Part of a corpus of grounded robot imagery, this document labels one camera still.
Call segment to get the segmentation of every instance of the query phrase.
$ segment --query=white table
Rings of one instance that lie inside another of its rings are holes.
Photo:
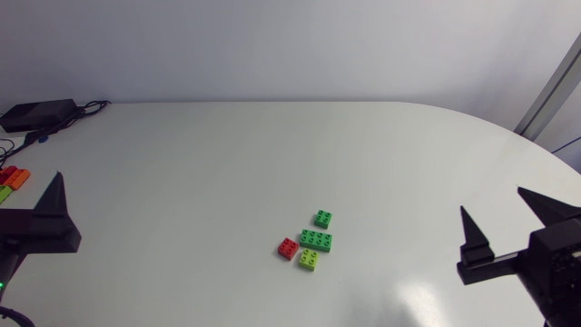
[[[114,104],[9,164],[32,177],[7,206],[59,170],[83,235],[8,285],[40,327],[541,326],[517,277],[462,284],[458,208],[503,254],[542,227],[518,186],[581,204],[555,156],[420,104]],[[308,272],[276,249],[318,209],[333,245]]]

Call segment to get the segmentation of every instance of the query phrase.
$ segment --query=duplo block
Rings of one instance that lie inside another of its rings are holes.
[[[299,245],[289,238],[285,238],[279,246],[279,254],[287,259],[292,259],[294,254],[299,250]]]
[[[314,271],[319,260],[319,254],[313,250],[305,249],[300,255],[299,266]]]
[[[17,169],[8,177],[3,185],[10,186],[13,190],[18,190],[20,186],[30,177],[30,172],[26,169]]]
[[[12,176],[16,169],[18,169],[16,166],[9,166],[0,170],[0,184],[4,185],[4,182],[6,182],[6,180]]]
[[[300,235],[300,246],[323,252],[330,252],[332,241],[333,236],[327,233],[302,230]]]
[[[326,211],[319,210],[317,216],[315,217],[315,225],[327,229],[329,228],[330,219],[332,217],[333,213],[327,213]]]
[[[2,203],[12,192],[10,186],[0,185],[0,203]]]

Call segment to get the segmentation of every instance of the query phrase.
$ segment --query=dark green lego brick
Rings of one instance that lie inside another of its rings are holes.
[[[315,217],[315,225],[327,229],[329,228],[330,219],[332,217],[333,213],[327,213],[326,211],[319,210],[317,216]]]
[[[330,251],[332,241],[333,236],[326,233],[302,230],[300,235],[300,246],[323,252]]]
[[[8,197],[8,195],[10,195],[11,192],[12,189],[10,188],[10,186],[0,185],[0,203],[6,200],[6,198]]]
[[[305,249],[302,252],[299,259],[299,266],[314,271],[317,266],[317,261],[319,260],[319,254],[313,250]]]

